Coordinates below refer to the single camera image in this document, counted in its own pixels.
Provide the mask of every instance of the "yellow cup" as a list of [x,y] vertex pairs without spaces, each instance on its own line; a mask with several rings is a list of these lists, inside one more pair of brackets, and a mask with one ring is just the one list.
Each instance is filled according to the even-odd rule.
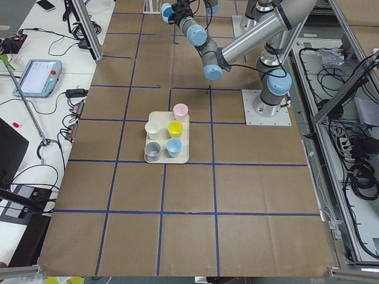
[[180,138],[183,132],[183,124],[179,121],[171,121],[167,130],[171,138]]

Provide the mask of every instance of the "blue joint cap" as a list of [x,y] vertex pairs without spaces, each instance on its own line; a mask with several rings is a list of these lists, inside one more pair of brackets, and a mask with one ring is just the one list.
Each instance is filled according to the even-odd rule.
[[210,15],[210,14],[215,14],[219,11],[219,6],[216,5],[216,6],[213,6],[212,9],[211,8],[206,8],[205,10],[207,10],[207,14]]
[[194,46],[202,46],[207,41],[207,36],[205,29],[198,24],[190,26],[187,30],[187,39]]
[[216,64],[205,65],[203,70],[205,78],[208,80],[216,81],[223,76],[223,69]]
[[[284,76],[285,73],[281,69],[275,69],[270,72],[270,74],[275,76]],[[267,87],[271,93],[275,96],[284,96],[290,90],[292,85],[292,78],[290,74],[287,73],[285,77],[278,78],[273,76],[268,76]]]
[[171,8],[171,4],[169,3],[164,3],[162,5],[162,18],[164,22],[168,23],[168,18],[171,16],[171,14],[174,13],[173,9]]

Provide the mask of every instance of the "metal base plate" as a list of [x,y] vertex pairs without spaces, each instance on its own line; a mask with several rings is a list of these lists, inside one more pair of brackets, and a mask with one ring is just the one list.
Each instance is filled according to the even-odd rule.
[[261,90],[242,90],[246,125],[291,126],[290,115],[287,108],[281,108],[276,116],[270,118],[262,117],[255,112],[253,109],[253,101],[260,94]]
[[244,31],[241,29],[241,21],[243,19],[243,16],[232,16],[232,23],[233,23],[233,32],[235,34],[235,37],[239,37],[241,34],[244,33]]

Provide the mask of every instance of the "paper cup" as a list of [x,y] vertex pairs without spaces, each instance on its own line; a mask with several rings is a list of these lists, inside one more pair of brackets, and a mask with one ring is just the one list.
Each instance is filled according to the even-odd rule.
[[171,121],[167,130],[171,138],[180,138],[183,132],[183,124],[179,121]]
[[157,142],[150,142],[144,147],[144,157],[148,162],[156,162],[160,158],[160,145]]
[[167,152],[171,157],[178,157],[182,150],[182,141],[177,138],[171,138],[166,142]]
[[172,109],[175,119],[180,122],[184,122],[187,117],[188,107],[185,104],[177,104]]
[[160,122],[157,120],[150,120],[144,126],[144,129],[146,130],[149,138],[152,140],[156,140],[159,138],[159,132],[161,128],[162,126]]

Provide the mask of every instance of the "pink cup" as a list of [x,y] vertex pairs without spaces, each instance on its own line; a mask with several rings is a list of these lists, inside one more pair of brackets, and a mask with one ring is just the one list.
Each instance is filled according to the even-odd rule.
[[177,121],[184,122],[187,117],[188,107],[185,104],[177,104],[172,109]]

